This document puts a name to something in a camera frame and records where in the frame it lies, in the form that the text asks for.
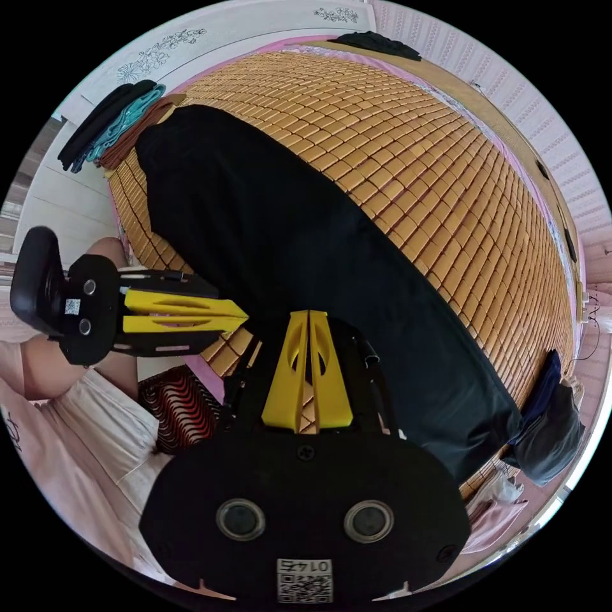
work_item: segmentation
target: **pink shirt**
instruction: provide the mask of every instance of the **pink shirt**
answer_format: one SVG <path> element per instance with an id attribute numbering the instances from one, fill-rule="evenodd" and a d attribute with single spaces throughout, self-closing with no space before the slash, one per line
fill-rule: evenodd
<path id="1" fill-rule="evenodd" d="M 137 525 L 135 509 L 62 421 L 53 402 L 38 405 L 24 398 L 19 344 L 0 342 L 0 411 L 34 482 L 68 526 L 128 567 L 168 581 L 149 567 L 122 528 L 118 511 Z"/>

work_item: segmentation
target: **camera lens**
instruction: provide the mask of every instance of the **camera lens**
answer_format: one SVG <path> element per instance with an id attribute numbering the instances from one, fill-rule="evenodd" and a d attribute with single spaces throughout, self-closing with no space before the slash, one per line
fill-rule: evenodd
<path id="1" fill-rule="evenodd" d="M 355 542 L 370 544 L 383 539 L 393 528 L 391 508 L 376 500 L 355 504 L 344 518 L 344 530 Z"/>
<path id="2" fill-rule="evenodd" d="M 248 542 L 259 537 L 266 521 L 261 508 L 247 499 L 231 499 L 217 510 L 217 526 L 232 540 Z"/>

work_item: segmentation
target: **person's knee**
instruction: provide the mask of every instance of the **person's knee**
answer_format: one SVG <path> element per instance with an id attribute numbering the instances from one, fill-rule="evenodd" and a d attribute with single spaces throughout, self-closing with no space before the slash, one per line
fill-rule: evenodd
<path id="1" fill-rule="evenodd" d="M 124 268 L 128 263 L 123 245 L 118 238 L 100 238 L 100 240 L 94 242 L 89 247 L 87 253 L 90 255 L 104 255 L 104 257 L 108 257 L 117 268 Z"/>

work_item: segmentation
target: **black cable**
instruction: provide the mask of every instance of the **black cable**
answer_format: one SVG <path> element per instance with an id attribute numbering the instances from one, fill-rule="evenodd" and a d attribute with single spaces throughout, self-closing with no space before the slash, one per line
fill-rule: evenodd
<path id="1" fill-rule="evenodd" d="M 597 325 L 597 344 L 595 345 L 595 348 L 591 351 L 591 354 L 588 357 L 572 359 L 572 361 L 584 361 L 585 359 L 589 359 L 589 357 L 592 357 L 595 354 L 595 351 L 599 348 L 599 339 L 601 338 L 601 327 L 599 326 L 599 321 L 595 317 L 589 317 L 588 320 L 595 321 L 595 325 Z"/>

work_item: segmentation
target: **qr code label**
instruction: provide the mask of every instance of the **qr code label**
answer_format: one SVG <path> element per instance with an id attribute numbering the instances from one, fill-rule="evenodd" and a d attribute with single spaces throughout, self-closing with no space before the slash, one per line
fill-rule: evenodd
<path id="1" fill-rule="evenodd" d="M 331 559 L 278 559 L 276 568 L 279 603 L 333 602 Z"/>
<path id="2" fill-rule="evenodd" d="M 68 298 L 66 300 L 66 307 L 64 308 L 64 314 L 77 315 L 80 309 L 81 309 L 81 300 L 74 300 L 72 298 Z"/>

